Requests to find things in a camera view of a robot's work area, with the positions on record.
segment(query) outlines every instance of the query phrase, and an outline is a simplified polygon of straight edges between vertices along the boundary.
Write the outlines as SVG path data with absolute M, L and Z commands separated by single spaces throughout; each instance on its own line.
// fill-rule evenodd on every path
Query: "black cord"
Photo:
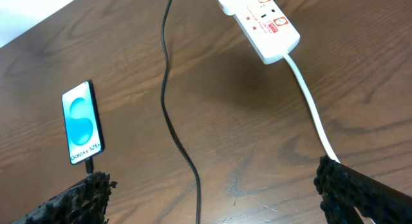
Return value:
M 191 167 L 194 177 L 196 178 L 196 193 L 197 193 L 197 201 L 196 201 L 196 224 L 200 224 L 200 203 L 201 203 L 201 193 L 200 193 L 200 177 L 199 173 L 196 170 L 196 167 L 194 166 L 192 160 L 190 159 L 189 155 L 186 153 L 186 150 L 183 148 L 182 143 L 180 142 L 178 135 L 176 134 L 176 131 L 173 128 L 172 122 L 170 121 L 169 115 L 167 114 L 166 107 L 165 107 L 165 90 L 166 90 L 166 83 L 167 83 L 167 77 L 169 76 L 169 58 L 167 56 L 167 50 L 166 50 L 166 43 L 165 43 L 165 24 L 166 24 L 166 19 L 167 19 L 167 14 L 169 13 L 170 5 L 172 4 L 172 0 L 169 0 L 166 11 L 165 11 L 165 16 L 163 17 L 163 23 L 162 23 L 162 31 L 161 31 L 161 36 L 162 36 L 162 46 L 163 46 L 163 51 L 165 53 L 165 60 L 166 60 L 166 69 L 165 69 L 165 75 L 163 77 L 163 82 L 162 82 L 162 92 L 160 94 L 160 102 L 162 103 L 162 110 L 163 110 L 163 115 L 165 116 L 166 119 L 166 124 L 167 127 L 169 128 L 170 134 L 172 135 L 173 141 L 176 144 L 177 148 L 179 149 L 180 153 L 183 155 L 189 166 Z

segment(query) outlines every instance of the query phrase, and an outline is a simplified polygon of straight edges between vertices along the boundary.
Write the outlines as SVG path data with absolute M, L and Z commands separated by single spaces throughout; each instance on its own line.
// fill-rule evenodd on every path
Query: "extension socket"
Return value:
M 300 35 L 273 0 L 218 0 L 226 15 L 234 15 L 264 64 L 282 59 Z

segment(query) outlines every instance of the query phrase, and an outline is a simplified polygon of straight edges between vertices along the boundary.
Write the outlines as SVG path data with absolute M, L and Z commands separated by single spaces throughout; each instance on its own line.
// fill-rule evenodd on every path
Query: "blue phone screen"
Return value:
M 70 162 L 79 163 L 102 151 L 89 82 L 62 96 Z

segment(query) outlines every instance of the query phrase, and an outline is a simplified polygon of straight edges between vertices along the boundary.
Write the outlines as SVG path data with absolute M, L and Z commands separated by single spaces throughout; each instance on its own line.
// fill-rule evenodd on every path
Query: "white power cord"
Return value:
M 312 95 L 309 92 L 308 86 L 304 82 L 304 79 L 302 77 L 301 72 L 299 71 L 299 68 L 296 66 L 296 63 L 294 60 L 289 56 L 289 54 L 284 53 L 283 58 L 288 62 L 289 66 L 291 67 L 292 71 L 295 74 L 295 77 L 297 79 L 297 82 L 299 83 L 303 95 L 308 103 L 309 110 L 312 114 L 312 118 L 315 123 L 315 127 L 317 130 L 317 134 L 319 135 L 319 138 L 321 139 L 322 145 L 324 150 L 326 151 L 326 154 L 331 158 L 332 160 L 335 160 L 336 162 L 340 163 L 339 159 L 337 158 L 335 152 L 332 149 L 332 146 L 329 144 L 328 137 L 326 136 L 326 133 L 324 132 L 321 118 L 319 118 L 319 114 L 316 109 L 316 105 L 314 102 L 314 99 L 312 98 Z

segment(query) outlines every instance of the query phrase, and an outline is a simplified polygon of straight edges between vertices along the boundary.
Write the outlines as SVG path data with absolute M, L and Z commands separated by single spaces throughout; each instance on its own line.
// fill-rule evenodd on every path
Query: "white surface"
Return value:
M 337 158 L 335 152 L 333 151 L 332 146 L 329 143 L 329 140 L 328 140 L 328 137 L 326 136 L 326 133 L 324 132 L 322 122 L 321 122 L 321 118 L 319 117 L 319 114 L 318 114 L 317 109 L 316 109 L 314 98 L 312 98 L 312 95 L 310 94 L 308 86 L 304 82 L 304 79 L 302 77 L 301 72 L 297 68 L 297 66 L 296 66 L 295 62 L 293 61 L 293 59 L 287 53 L 283 54 L 283 58 L 285 58 L 285 60 L 288 62 L 289 66 L 291 67 L 292 71 L 295 74 L 297 82 L 299 83 L 299 85 L 302 89 L 303 95 L 304 95 L 304 97 L 305 97 L 305 99 L 308 103 L 309 110 L 312 114 L 312 118 L 314 120 L 315 127 L 316 127 L 316 130 L 317 130 L 317 134 L 319 135 L 319 138 L 321 139 L 321 142 L 322 142 L 324 150 L 326 151 L 326 154 L 332 160 L 335 160 L 336 162 L 340 163 L 340 161 Z
M 236 21 L 264 64 L 292 51 L 301 36 L 273 0 L 218 0 Z
M 0 0 L 0 47 L 73 0 Z

